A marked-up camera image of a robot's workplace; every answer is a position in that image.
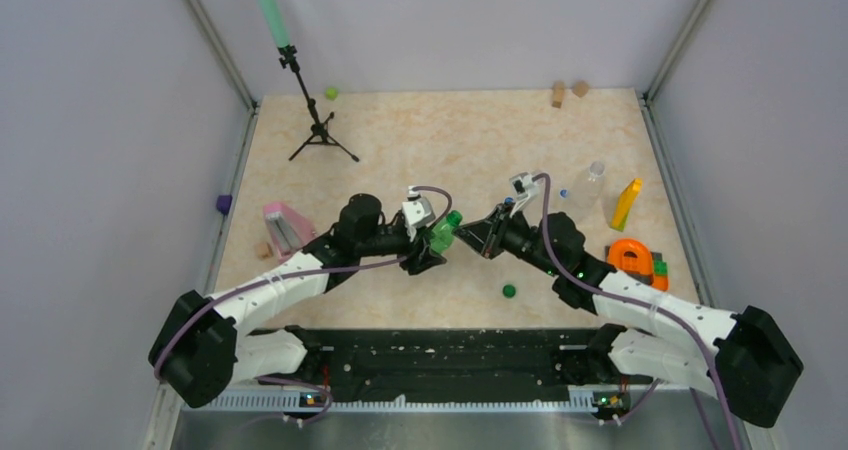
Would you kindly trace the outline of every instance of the cable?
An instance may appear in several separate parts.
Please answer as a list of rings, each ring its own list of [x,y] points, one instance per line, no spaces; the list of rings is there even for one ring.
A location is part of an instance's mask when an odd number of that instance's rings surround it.
[[[542,200],[542,240],[545,244],[545,250],[548,252],[548,256],[550,257],[557,270],[559,270],[560,274],[567,278],[571,283],[577,285],[578,287],[582,288],[583,290],[586,290],[587,292],[593,295],[611,298],[619,302],[629,303],[631,305],[636,305],[638,307],[647,308],[650,310],[652,307],[650,303],[646,303],[635,298],[614,295],[608,292],[604,292],[600,288],[587,285],[586,283],[580,281],[578,278],[572,275],[568,270],[565,269],[565,267],[562,266],[559,259],[556,257],[556,254],[554,253],[553,245],[551,245],[551,237],[548,233],[548,210],[551,198],[551,177],[547,173],[542,172],[533,177],[533,181],[538,180],[545,181],[545,193],[544,199]],[[733,440],[733,448],[736,450],[740,450],[742,448],[742,444],[739,439],[739,433],[737,432],[736,425],[733,422],[733,414],[730,413],[730,407],[727,404],[727,395],[725,395],[724,387],[722,386],[721,380],[718,377],[718,370],[716,369],[715,358],[713,358],[713,355],[712,353],[710,353],[709,348],[707,348],[707,345],[703,342],[703,340],[701,340],[701,337],[698,335],[695,329],[692,328],[692,326],[689,325],[685,320],[661,307],[657,308],[656,311],[660,315],[668,317],[674,323],[680,325],[680,327],[683,328],[683,330],[685,330],[686,333],[688,333],[692,337],[692,339],[695,341],[695,344],[698,346],[698,349],[701,351],[701,354],[703,354],[704,360],[707,363],[707,368],[709,369],[710,378],[712,379],[713,384],[715,384],[716,399],[718,399],[718,402],[721,405],[721,409],[724,413],[724,419],[727,422],[728,431],[730,432],[730,437]]]
[[[451,205],[453,204],[453,198],[451,198],[451,195],[447,191],[442,190],[439,187],[431,187],[429,185],[417,185],[415,187],[412,187],[412,189],[414,191],[435,192],[435,193],[438,193],[440,195],[443,195],[445,197],[445,199],[447,199],[447,206],[445,207],[444,212],[442,212],[442,214],[439,216],[437,221],[444,218],[444,216],[447,215],[448,212],[450,212]],[[201,307],[200,310],[197,311],[197,313],[192,315],[191,318],[189,318],[186,321],[186,323],[183,324],[183,326],[180,327],[179,330],[177,330],[177,332],[174,334],[174,336],[171,337],[171,340],[168,341],[168,344],[165,345],[165,348],[163,348],[162,351],[159,352],[159,357],[156,359],[156,364],[153,366],[153,376],[156,377],[157,380],[162,381],[162,366],[165,364],[165,360],[167,359],[167,357],[174,350],[174,347],[177,346],[177,342],[179,342],[180,339],[183,338],[183,336],[185,336],[186,333],[188,333],[188,331],[191,329],[191,327],[194,326],[194,324],[197,323],[197,321],[200,320],[203,317],[203,315],[206,315],[207,312],[209,312],[210,310],[215,308],[215,305],[226,302],[227,300],[234,298],[234,297],[237,297],[237,296],[239,296],[239,295],[241,295],[245,292],[249,292],[249,291],[254,290],[256,288],[259,288],[259,287],[263,287],[263,286],[270,284],[274,281],[282,281],[286,278],[308,277],[308,276],[312,276],[312,275],[323,275],[325,273],[330,274],[330,273],[357,272],[357,271],[360,271],[360,270],[369,270],[369,269],[372,269],[372,268],[379,268],[379,267],[386,267],[386,266],[389,266],[389,265],[394,265],[396,263],[402,262],[403,260],[405,260],[405,258],[401,257],[401,258],[396,258],[394,260],[389,260],[389,261],[386,261],[386,262],[369,263],[369,264],[365,264],[365,265],[356,265],[356,266],[352,266],[352,267],[318,268],[318,269],[313,269],[313,270],[301,270],[301,271],[298,271],[298,272],[291,272],[291,273],[287,273],[287,274],[284,274],[284,275],[277,275],[275,277],[271,277],[270,279],[259,280],[259,281],[250,283],[248,285],[245,285],[243,287],[235,288],[234,290],[232,290],[229,293],[224,294],[223,296],[221,296],[217,300],[212,300],[212,301],[208,302],[206,305],[204,305],[203,307]]]
[[[701,421],[704,422],[704,430],[707,431],[707,435],[710,437],[710,442],[713,444],[714,450],[720,450],[721,447],[718,444],[718,438],[716,438],[715,431],[709,424],[709,420],[707,419],[707,412],[704,410],[704,405],[701,404],[701,397],[698,396],[698,392],[695,391],[694,388],[690,388],[689,392],[692,394],[692,400],[695,401],[695,407],[698,409],[698,415],[701,416]]]
[[[642,406],[642,404],[645,403],[646,400],[648,400],[648,397],[650,397],[654,393],[654,390],[656,390],[661,383],[663,383],[662,380],[654,380],[653,382],[651,382],[651,386],[649,386],[648,389],[645,390],[645,393],[643,393],[642,396],[640,396],[639,399],[636,400],[636,403],[633,405],[633,407],[631,407],[627,413],[625,413],[621,417],[618,417],[618,420],[598,420],[596,418],[589,420],[586,418],[575,418],[570,416],[564,418],[570,422],[599,425],[601,427],[603,427],[604,425],[612,424],[617,424],[621,426],[622,424],[624,424],[624,422],[630,420],[633,413],[636,412],[636,410],[638,410]]]
[[[315,415],[303,420],[303,426],[312,424],[321,420],[322,418],[327,416],[327,412],[330,410],[330,407],[333,405],[333,394],[330,393],[329,390],[323,387],[319,387],[318,385],[312,385],[311,383],[301,382],[299,380],[289,380],[288,378],[277,378],[277,377],[257,377],[256,380],[264,383],[271,383],[274,385],[296,385],[299,387],[306,387],[313,392],[318,392],[321,395],[326,397],[327,401],[324,402],[324,408],[321,409],[320,412]]]
[[[441,215],[439,215],[439,218],[437,218],[437,219],[435,220],[436,222],[438,222],[439,220],[441,220],[441,219],[445,218],[445,216],[446,216],[448,213],[450,213],[451,206],[453,205],[453,198],[451,198],[451,196],[450,196],[450,194],[449,194],[448,192],[446,192],[446,191],[442,190],[442,189],[441,189],[441,188],[439,188],[439,187],[431,187],[431,186],[429,186],[429,185],[416,185],[416,186],[412,187],[412,191],[413,191],[413,192],[421,192],[421,191],[424,191],[424,192],[433,192],[433,193],[438,193],[438,194],[442,195],[443,197],[445,197],[445,199],[447,199],[448,204],[447,204],[447,206],[445,207],[445,210],[442,212],[442,214],[441,214]]]

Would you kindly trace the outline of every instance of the purple block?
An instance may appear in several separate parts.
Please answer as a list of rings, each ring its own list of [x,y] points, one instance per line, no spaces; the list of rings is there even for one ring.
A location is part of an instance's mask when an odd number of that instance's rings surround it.
[[[221,212],[221,215],[229,215],[230,208],[233,206],[232,195],[218,195],[218,200],[215,201],[215,208]]]

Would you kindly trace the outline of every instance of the tripod leg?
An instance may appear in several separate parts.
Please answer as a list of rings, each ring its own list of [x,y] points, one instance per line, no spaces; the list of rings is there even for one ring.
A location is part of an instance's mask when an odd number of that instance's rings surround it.
[[[350,155],[350,158],[352,158],[354,162],[358,162],[358,161],[359,161],[359,157],[357,157],[356,155],[354,155],[354,154],[350,153],[350,151],[349,151],[348,149],[344,148],[344,145],[342,145],[341,143],[339,143],[338,141],[336,141],[336,139],[335,139],[335,138],[333,138],[333,137],[331,137],[331,136],[327,135],[327,140],[329,140],[329,141],[330,141],[330,143],[331,143],[333,146],[339,147],[339,148],[341,148],[342,150],[344,150],[344,152],[345,152],[346,154]]]
[[[292,156],[289,157],[289,161],[291,162],[292,160],[294,160],[294,157],[296,157],[297,154],[300,153],[301,150],[303,150],[307,145],[312,143],[312,139],[314,137],[315,137],[315,135],[310,136],[309,138],[306,139],[305,142],[303,142],[299,147],[297,147],[297,150],[295,150],[294,153],[292,154]]]

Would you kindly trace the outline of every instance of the small green ball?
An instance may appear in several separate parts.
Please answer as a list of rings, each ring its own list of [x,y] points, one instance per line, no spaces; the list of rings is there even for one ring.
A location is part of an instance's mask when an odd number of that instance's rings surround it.
[[[504,285],[503,289],[504,297],[512,298],[515,296],[515,285]]]
[[[327,100],[335,100],[339,96],[339,89],[336,87],[327,87],[324,90],[324,96],[327,97]]]

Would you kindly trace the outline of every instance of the orange toy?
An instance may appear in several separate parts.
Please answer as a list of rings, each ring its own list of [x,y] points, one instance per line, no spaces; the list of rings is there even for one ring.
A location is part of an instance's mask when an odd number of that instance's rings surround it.
[[[668,276],[654,274],[653,254],[638,240],[623,238],[613,243],[609,247],[607,262],[645,283],[650,283],[657,290],[668,290]]]

